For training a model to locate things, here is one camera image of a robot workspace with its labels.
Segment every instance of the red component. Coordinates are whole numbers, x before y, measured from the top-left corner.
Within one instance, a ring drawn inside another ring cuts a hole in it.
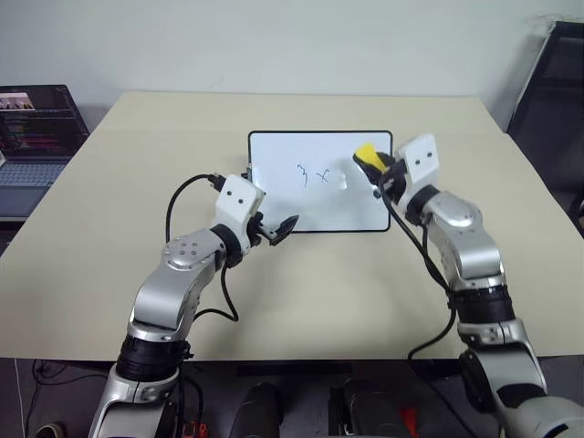
[[[197,430],[197,422],[188,422],[182,428],[182,438],[194,438],[194,431]],[[209,438],[209,427],[202,422],[199,426],[197,438]]]
[[[400,416],[403,418],[405,427],[410,431],[410,435],[413,438],[420,438],[416,427],[416,410],[413,408],[400,409]]]

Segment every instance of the black cable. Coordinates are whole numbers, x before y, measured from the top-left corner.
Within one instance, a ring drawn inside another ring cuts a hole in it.
[[[436,266],[434,261],[428,256],[427,251],[424,251],[422,244],[420,244],[420,242],[418,241],[418,238],[412,232],[410,227],[408,227],[408,225],[399,217],[399,215],[396,213],[396,211],[393,209],[393,206],[391,205],[391,199],[388,196],[388,194],[385,192],[385,188],[383,187],[385,185],[385,183],[390,178],[391,178],[391,174],[389,172],[384,173],[380,177],[378,188],[379,188],[379,191],[381,194],[381,199],[383,200],[383,203],[385,204],[388,211],[390,212],[390,215],[393,218],[393,220],[400,226],[400,228],[403,230],[403,232],[410,238],[413,245],[416,247],[418,252],[422,255],[424,263],[426,264],[428,272],[430,273],[430,276],[433,278],[433,280],[436,283],[438,283],[440,285],[441,288],[444,289],[444,291],[448,295],[450,289],[448,288],[446,281],[442,277],[440,270],[438,269],[438,267]]]
[[[413,362],[413,356],[416,353],[422,351],[423,349],[430,347],[431,345],[433,345],[436,342],[438,342],[439,340],[441,340],[444,336],[446,336],[448,334],[448,332],[452,329],[455,320],[456,320],[456,309],[454,307],[451,307],[450,318],[448,319],[448,323],[446,324],[446,327],[444,327],[443,330],[438,335],[436,335],[434,338],[428,340],[427,342],[424,342],[423,344],[419,345],[415,349],[412,349],[408,353],[407,361],[408,361],[408,365],[410,365],[410,368],[412,368],[413,372],[415,372],[416,375],[420,378],[420,380],[422,380],[428,386],[428,388],[430,388],[433,391],[433,393],[438,396],[438,398],[442,401],[442,403],[444,403],[444,406],[446,406],[446,408],[448,408],[448,411],[450,411],[450,413],[460,423],[460,425],[463,426],[463,428],[468,432],[468,434],[470,436],[472,436],[473,438],[477,438],[475,432],[466,423],[464,418],[460,416],[460,414],[456,411],[456,409],[448,401],[448,399],[446,399],[446,397],[444,397],[444,395],[440,392],[440,390],[438,388],[436,388],[436,386],[431,381],[426,379],[426,377],[422,374],[422,372],[416,368],[416,366]]]
[[[192,384],[194,386],[195,390],[197,391],[197,399],[199,401],[199,410],[197,412],[197,427],[196,427],[196,430],[194,432],[194,438],[198,438],[199,437],[199,430],[201,429],[201,421],[203,419],[203,404],[204,404],[203,389],[201,388],[199,383],[196,382],[195,379],[187,376],[186,374],[184,374],[183,377],[186,379],[186,381],[188,381],[190,384]]]
[[[70,379],[68,381],[42,381],[37,376],[35,376],[35,381],[36,381],[36,383],[38,383],[41,386],[61,386],[61,385],[69,385],[70,383],[73,383],[74,381],[83,381],[85,379],[92,379],[94,377],[101,377],[102,379],[105,379],[105,380],[108,379],[108,376],[106,376],[105,374],[86,374],[85,376],[79,376],[79,377],[76,377],[75,379]]]
[[[60,385],[67,385],[69,383],[73,383],[74,381],[81,381],[84,379],[94,378],[94,377],[101,377],[103,379],[107,379],[108,377],[103,374],[86,374],[85,376],[79,376],[75,379],[70,379],[68,381],[47,381],[49,379],[54,379],[56,376],[60,375],[65,371],[68,365],[63,365],[60,370],[50,374],[47,373],[45,368],[47,366],[46,360],[33,360],[31,371],[33,378],[35,379],[35,391],[33,392],[33,396],[30,399],[30,404],[28,406],[28,413],[26,414],[26,421],[25,421],[25,436],[28,436],[29,425],[30,425],[30,417],[32,416],[33,411],[37,406],[38,397],[40,396],[40,390],[43,386],[60,386]]]
[[[410,368],[412,368],[413,372],[418,376],[418,378],[420,378],[420,380],[423,381],[434,392],[434,394],[436,394],[436,396],[438,396],[438,398],[444,403],[444,406],[446,406],[448,411],[450,411],[450,413],[453,415],[453,417],[461,424],[461,426],[463,426],[463,428],[468,432],[468,434],[470,436],[472,436],[473,438],[476,438],[475,432],[470,428],[470,426],[466,423],[466,421],[463,419],[463,417],[460,416],[460,414],[456,411],[456,409],[453,407],[453,405],[442,395],[440,390],[438,390],[438,388],[431,381],[426,379],[426,377],[419,370],[416,369],[415,364],[413,362],[413,357],[417,353],[419,353],[423,349],[427,349],[428,347],[432,346],[433,344],[439,342],[448,334],[448,332],[450,332],[450,330],[454,326],[454,322],[456,321],[456,309],[452,305],[452,301],[451,301],[452,291],[448,287],[448,284],[446,283],[446,280],[442,276],[442,273],[440,272],[440,270],[438,269],[436,264],[433,262],[433,260],[428,255],[428,227],[425,225],[422,226],[422,243],[420,244],[420,241],[418,241],[415,234],[412,232],[412,230],[410,230],[408,225],[398,216],[398,214],[393,209],[393,206],[391,205],[391,199],[389,198],[388,194],[385,192],[385,189],[383,187],[385,185],[385,183],[391,177],[392,177],[392,175],[389,172],[386,172],[380,178],[379,190],[381,193],[381,199],[383,200],[383,203],[385,204],[388,211],[390,212],[391,217],[393,217],[395,222],[400,226],[400,228],[403,230],[403,232],[410,238],[413,245],[416,247],[416,249],[422,255],[424,264],[426,265],[426,269],[428,270],[428,273],[430,274],[432,279],[442,289],[444,289],[446,296],[448,296],[448,308],[450,309],[450,317],[448,319],[448,322],[446,323],[446,326],[443,328],[443,330],[440,333],[438,333],[438,335],[433,337],[432,339],[430,339],[430,340],[424,342],[423,344],[420,344],[419,346],[412,349],[408,353],[407,362],[408,362],[408,365],[410,366]]]
[[[176,430],[174,431],[174,438],[183,437],[183,426],[184,426],[184,376],[183,376],[183,365],[179,365],[179,377],[178,377],[178,387],[179,387],[179,409],[176,419]]]
[[[202,179],[209,179],[212,175],[207,173],[201,173],[200,175],[196,175],[192,178],[189,178],[185,182],[183,182],[178,189],[172,195],[171,200],[168,202],[168,208],[166,209],[166,222],[164,226],[164,242],[167,244],[171,241],[171,217],[172,217],[172,208],[174,207],[174,203],[176,202],[176,198],[179,197],[179,194],[186,189],[189,185],[194,183],[195,181],[202,180]]]
[[[237,322],[239,320],[239,315],[237,314],[237,310],[235,309],[234,303],[229,297],[229,291],[227,290],[227,284],[225,283],[225,272],[227,271],[227,265],[223,265],[223,269],[221,269],[221,290],[223,290],[223,296],[225,297],[225,301],[227,306],[231,310],[232,315],[223,312],[217,308],[206,308],[205,310],[201,310],[194,315],[193,322],[200,318],[202,315],[207,313],[215,313],[217,315],[221,315],[224,318],[229,319],[230,321]]]
[[[32,364],[32,373],[33,376],[35,375],[35,366],[37,365],[37,360],[33,360],[33,364]],[[30,424],[30,417],[33,413],[33,410],[35,409],[35,407],[37,406],[37,399],[38,399],[38,394],[40,393],[40,384],[38,384],[38,382],[35,382],[35,391],[33,392],[33,396],[30,399],[30,404],[28,405],[28,413],[26,414],[26,420],[25,420],[25,437],[28,436],[28,429],[29,429],[29,424]]]

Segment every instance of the table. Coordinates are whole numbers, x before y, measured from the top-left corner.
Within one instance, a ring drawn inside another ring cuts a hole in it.
[[[131,92],[0,258],[0,356],[114,360],[182,181],[243,171],[251,130],[365,129],[391,130],[396,146],[436,135],[438,186],[483,211],[537,354],[583,353],[584,242],[478,99]],[[216,196],[206,182],[186,190],[172,232],[208,226]],[[199,360],[402,359],[448,317],[397,226],[262,244],[227,283],[241,320],[198,320],[189,340]],[[218,278],[202,295],[209,306],[225,308]],[[422,357],[463,347],[451,333]]]

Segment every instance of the black cylinder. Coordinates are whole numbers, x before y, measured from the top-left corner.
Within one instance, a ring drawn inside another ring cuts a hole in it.
[[[515,319],[505,285],[460,290],[453,292],[452,297],[461,322],[488,324]]]
[[[127,335],[121,344],[116,372],[131,381],[161,381],[176,372],[189,348],[185,340],[150,342]]]

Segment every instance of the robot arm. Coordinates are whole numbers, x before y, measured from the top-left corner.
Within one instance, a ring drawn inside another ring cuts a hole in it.
[[[468,347],[460,363],[469,402],[492,413],[509,437],[584,436],[583,408],[548,396],[481,212],[434,187],[439,167],[434,137],[423,135],[405,144],[398,161],[373,153],[370,146],[357,151],[354,159],[406,219],[427,227],[440,252],[459,317],[458,334]]]
[[[90,438],[170,436],[174,412],[168,399],[183,360],[191,357],[185,339],[201,292],[217,270],[237,265],[259,245],[259,235],[277,245],[296,224],[293,216],[277,230],[266,229],[258,212],[264,192],[239,176],[213,178],[221,193],[212,226],[168,242],[160,264],[140,287]]]

